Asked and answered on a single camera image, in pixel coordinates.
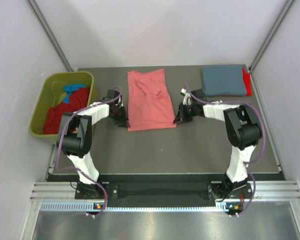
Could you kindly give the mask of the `pink t shirt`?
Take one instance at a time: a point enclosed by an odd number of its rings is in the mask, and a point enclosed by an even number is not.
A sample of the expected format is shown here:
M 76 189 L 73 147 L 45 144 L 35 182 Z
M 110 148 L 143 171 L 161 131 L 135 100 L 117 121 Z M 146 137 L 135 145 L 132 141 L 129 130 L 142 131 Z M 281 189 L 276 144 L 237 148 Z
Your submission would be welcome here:
M 177 127 L 173 123 L 175 113 L 164 69 L 147 73 L 129 71 L 127 83 L 129 132 Z

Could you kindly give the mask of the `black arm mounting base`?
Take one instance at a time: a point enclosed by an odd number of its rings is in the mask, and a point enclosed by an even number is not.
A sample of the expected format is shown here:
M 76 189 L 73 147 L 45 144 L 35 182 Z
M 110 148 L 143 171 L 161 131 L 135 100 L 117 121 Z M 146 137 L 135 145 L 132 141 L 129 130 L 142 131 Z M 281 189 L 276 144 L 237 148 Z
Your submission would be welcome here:
M 185 174 L 102 174 L 100 181 L 107 193 L 108 207 L 211 207 L 208 186 L 218 185 L 225 178 L 223 173 Z M 249 183 L 224 201 L 240 204 L 252 195 Z M 77 200 L 103 200 L 80 198 Z

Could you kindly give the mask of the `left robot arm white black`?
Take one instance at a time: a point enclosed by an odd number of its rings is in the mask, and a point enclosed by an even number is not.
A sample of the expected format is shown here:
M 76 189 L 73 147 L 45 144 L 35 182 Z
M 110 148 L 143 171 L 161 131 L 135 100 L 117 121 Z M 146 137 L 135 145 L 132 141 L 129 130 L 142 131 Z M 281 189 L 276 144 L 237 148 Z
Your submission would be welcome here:
M 75 112 L 65 112 L 61 117 L 56 141 L 56 160 L 63 153 L 72 162 L 72 168 L 79 176 L 76 191 L 83 199 L 107 198 L 100 172 L 91 156 L 93 126 L 106 118 L 111 118 L 116 127 L 130 127 L 119 86 L 109 89 L 101 101 L 93 102 Z

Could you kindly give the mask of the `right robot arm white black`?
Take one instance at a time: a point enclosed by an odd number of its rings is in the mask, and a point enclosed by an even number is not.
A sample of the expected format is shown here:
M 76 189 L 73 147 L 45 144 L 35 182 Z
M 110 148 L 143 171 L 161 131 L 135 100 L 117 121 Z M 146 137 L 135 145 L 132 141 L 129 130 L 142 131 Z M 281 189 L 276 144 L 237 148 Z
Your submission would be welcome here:
M 229 167 L 219 184 L 208 186 L 210 198 L 221 202 L 235 198 L 248 183 L 248 167 L 252 154 L 263 137 L 262 126 L 256 112 L 247 104 L 207 102 L 202 90 L 181 89 L 182 102 L 173 123 L 189 123 L 194 117 L 204 117 L 225 123 L 231 155 Z

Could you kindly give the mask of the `dark red t shirt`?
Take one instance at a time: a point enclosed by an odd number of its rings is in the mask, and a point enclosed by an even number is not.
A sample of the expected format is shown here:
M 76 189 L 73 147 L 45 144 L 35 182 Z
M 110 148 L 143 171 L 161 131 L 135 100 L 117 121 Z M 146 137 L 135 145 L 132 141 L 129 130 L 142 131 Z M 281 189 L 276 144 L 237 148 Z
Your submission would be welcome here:
M 43 125 L 43 134 L 57 134 L 63 114 L 67 112 L 73 113 L 85 108 L 88 103 L 89 94 L 89 87 L 81 87 L 69 95 L 68 102 L 62 101 L 56 107 L 50 107 Z

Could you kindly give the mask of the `folded grey-blue t shirt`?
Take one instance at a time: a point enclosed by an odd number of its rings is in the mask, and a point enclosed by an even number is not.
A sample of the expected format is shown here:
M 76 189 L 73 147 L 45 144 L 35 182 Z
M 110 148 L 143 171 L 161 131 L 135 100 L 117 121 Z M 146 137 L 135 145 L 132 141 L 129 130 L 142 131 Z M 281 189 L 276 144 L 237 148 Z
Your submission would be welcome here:
M 204 93 L 208 97 L 245 96 L 242 65 L 207 65 L 202 68 Z

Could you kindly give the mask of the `blue t shirt in bin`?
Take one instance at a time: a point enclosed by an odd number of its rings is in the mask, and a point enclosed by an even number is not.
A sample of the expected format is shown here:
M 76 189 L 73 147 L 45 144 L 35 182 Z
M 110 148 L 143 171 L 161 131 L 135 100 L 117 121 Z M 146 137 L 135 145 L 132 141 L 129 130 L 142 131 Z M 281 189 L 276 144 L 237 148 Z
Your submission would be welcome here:
M 63 99 L 63 102 L 66 104 L 70 103 L 70 96 L 77 90 L 81 88 L 85 88 L 86 85 L 84 84 L 70 84 L 70 85 L 65 85 L 63 87 L 64 92 L 66 93 L 65 98 Z

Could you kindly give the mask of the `olive green plastic bin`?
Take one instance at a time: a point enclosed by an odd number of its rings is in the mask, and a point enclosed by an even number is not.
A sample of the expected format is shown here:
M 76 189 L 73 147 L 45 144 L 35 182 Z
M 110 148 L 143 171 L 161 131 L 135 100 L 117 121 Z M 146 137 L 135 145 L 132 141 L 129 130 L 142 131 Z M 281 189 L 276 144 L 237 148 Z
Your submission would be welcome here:
M 47 119 L 49 108 L 56 107 L 63 101 L 66 97 L 63 87 L 72 84 L 82 84 L 86 85 L 86 88 L 90 88 L 87 106 L 92 104 L 99 98 L 99 93 L 97 88 L 94 86 L 94 83 L 94 76 L 88 71 L 60 72 L 48 77 L 43 84 L 32 115 L 29 125 L 30 133 L 36 138 L 55 145 L 58 133 L 43 134 L 43 128 Z

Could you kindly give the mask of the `folded red t shirt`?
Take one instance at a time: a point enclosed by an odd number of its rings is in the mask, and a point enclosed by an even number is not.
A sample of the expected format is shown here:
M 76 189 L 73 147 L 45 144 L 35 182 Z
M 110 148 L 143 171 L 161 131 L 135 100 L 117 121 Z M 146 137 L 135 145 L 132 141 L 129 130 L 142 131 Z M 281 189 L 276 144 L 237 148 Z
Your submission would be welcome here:
M 244 83 L 244 86 L 246 89 L 246 96 L 252 96 L 253 91 L 252 91 L 252 85 L 251 85 L 251 76 L 244 67 L 242 68 L 242 79 L 243 79 L 243 83 Z

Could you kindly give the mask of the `left aluminium frame post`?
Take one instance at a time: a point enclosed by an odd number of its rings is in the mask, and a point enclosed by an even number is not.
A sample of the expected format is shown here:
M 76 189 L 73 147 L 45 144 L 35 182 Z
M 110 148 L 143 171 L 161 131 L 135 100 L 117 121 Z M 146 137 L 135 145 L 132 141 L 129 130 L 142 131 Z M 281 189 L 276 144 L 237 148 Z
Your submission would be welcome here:
M 42 27 L 43 31 L 45 32 L 46 37 L 48 38 L 49 42 L 51 43 L 54 51 L 58 55 L 59 59 L 61 60 L 63 66 L 68 72 L 73 72 L 73 68 L 71 67 L 64 51 L 62 50 L 57 38 L 55 37 L 52 29 L 49 26 L 48 21 L 46 20 L 44 14 L 42 13 L 39 5 L 35 0 L 26 0 L 26 3 L 34 13 L 36 19 L 38 20 L 40 26 Z

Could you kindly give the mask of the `aluminium frame post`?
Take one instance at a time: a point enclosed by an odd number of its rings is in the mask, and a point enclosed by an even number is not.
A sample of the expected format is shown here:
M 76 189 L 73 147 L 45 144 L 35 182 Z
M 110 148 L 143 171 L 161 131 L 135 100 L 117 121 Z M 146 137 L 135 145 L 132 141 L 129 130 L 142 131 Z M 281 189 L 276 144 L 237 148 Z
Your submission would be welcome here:
M 34 13 L 36 19 L 38 20 L 40 26 L 42 27 L 43 31 L 45 32 L 46 37 L 48 38 L 49 42 L 51 43 L 54 51 L 58 55 L 59 59 L 61 60 L 63 66 L 68 72 L 73 72 L 73 68 L 71 67 L 64 51 L 62 50 L 57 38 L 55 37 L 52 29 L 49 26 L 48 21 L 46 20 L 44 14 L 42 13 L 39 5 L 35 0 L 26 0 L 26 3 Z
M 286 0 L 285 1 L 283 7 L 279 11 L 279 14 L 275 19 L 272 27 L 270 28 L 269 32 L 267 33 L 262 45 L 260 46 L 256 56 L 254 57 L 250 67 L 248 68 L 251 73 L 255 70 L 255 68 L 259 64 L 260 60 L 262 59 L 263 55 L 265 54 L 265 52 L 268 49 L 269 45 L 271 44 L 272 40 L 275 38 L 278 30 L 280 29 L 282 23 L 284 22 L 285 18 L 289 14 L 289 12 L 292 9 L 295 2 L 296 2 L 296 0 Z

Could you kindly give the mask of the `right aluminium frame post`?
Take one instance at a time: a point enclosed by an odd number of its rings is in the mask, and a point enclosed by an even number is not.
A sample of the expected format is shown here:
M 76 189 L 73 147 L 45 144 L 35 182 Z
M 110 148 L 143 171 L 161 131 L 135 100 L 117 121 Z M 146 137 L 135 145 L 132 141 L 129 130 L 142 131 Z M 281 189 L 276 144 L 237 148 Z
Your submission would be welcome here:
M 269 45 L 271 44 L 272 40 L 275 38 L 278 30 L 280 29 L 282 23 L 284 22 L 285 18 L 289 14 L 289 12 L 292 9 L 295 2 L 296 2 L 296 0 L 286 0 L 285 1 L 283 7 L 279 11 L 279 14 L 275 19 L 272 27 L 270 28 L 269 32 L 267 33 L 262 45 L 260 46 L 256 56 L 254 57 L 250 67 L 248 68 L 251 73 L 255 70 L 255 68 L 259 64 L 260 60 L 262 59 L 263 55 L 265 54 L 265 52 L 268 49 Z

